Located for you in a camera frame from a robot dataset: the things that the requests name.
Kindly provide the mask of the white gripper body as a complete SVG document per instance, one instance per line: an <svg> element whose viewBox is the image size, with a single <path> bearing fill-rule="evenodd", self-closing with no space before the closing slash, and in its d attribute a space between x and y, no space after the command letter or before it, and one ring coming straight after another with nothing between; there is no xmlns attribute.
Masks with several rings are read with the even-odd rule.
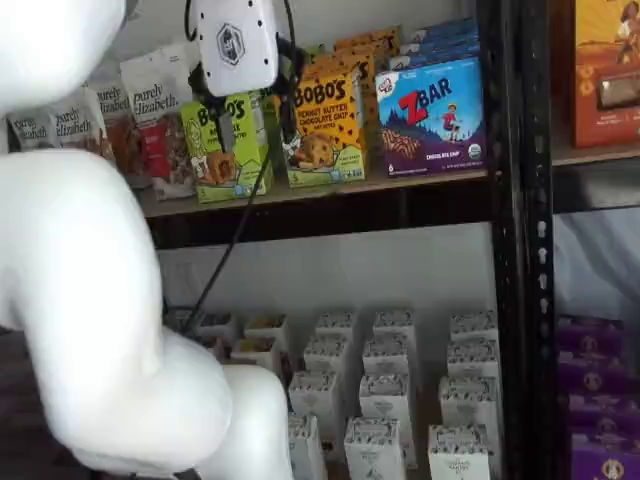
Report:
<svg viewBox="0 0 640 480"><path fill-rule="evenodd" d="M264 0L199 0L197 43L207 88L215 97L260 90L278 75L277 21Z"/></svg>

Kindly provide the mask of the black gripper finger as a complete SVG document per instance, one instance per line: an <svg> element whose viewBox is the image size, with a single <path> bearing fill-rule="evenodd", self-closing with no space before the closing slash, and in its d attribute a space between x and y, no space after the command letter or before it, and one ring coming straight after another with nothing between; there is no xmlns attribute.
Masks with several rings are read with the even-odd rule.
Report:
<svg viewBox="0 0 640 480"><path fill-rule="evenodd" d="M218 139L223 151L232 151L235 145L232 116L229 112L218 115Z"/></svg>
<svg viewBox="0 0 640 480"><path fill-rule="evenodd" d="M291 143L297 135L295 101L290 94L279 94L279 122L283 141Z"/></svg>

